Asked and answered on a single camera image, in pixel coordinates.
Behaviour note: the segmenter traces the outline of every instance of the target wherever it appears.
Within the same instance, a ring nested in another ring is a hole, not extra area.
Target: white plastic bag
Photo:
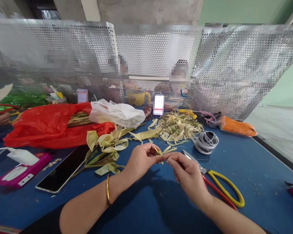
[[[113,122],[122,127],[137,128],[146,119],[143,110],[137,110],[124,103],[116,104],[101,99],[91,102],[91,107],[89,120],[98,124]]]

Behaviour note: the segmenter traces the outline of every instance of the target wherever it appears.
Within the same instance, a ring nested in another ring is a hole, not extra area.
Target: forearm
[[[132,182],[120,173],[109,178],[109,196],[113,203]],[[87,233],[108,208],[106,180],[70,200],[62,209],[60,229],[62,234]]]
[[[213,196],[211,202],[203,205],[201,209],[224,234],[266,233],[252,220]]]

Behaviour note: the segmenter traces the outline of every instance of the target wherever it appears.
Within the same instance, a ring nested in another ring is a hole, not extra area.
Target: bundle of stalks
[[[92,123],[89,120],[89,114],[86,112],[80,111],[71,116],[71,119],[69,120],[67,127],[68,128],[77,127],[77,126],[86,125],[89,123]]]

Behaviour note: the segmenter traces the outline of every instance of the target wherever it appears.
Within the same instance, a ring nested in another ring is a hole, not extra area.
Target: scissor blade
[[[195,162],[197,162],[198,163],[198,161],[191,155],[191,154],[189,154],[187,151],[185,151],[184,149],[182,150],[183,151],[183,153],[184,153],[184,155],[185,156],[187,156],[189,159],[191,159],[191,160],[193,160],[193,161],[195,161]]]

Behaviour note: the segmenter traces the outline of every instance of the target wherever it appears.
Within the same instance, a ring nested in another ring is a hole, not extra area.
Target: yellow cup
[[[141,107],[145,104],[145,99],[147,97],[147,102],[151,102],[151,95],[144,89],[129,89],[127,91],[128,102],[132,106]]]

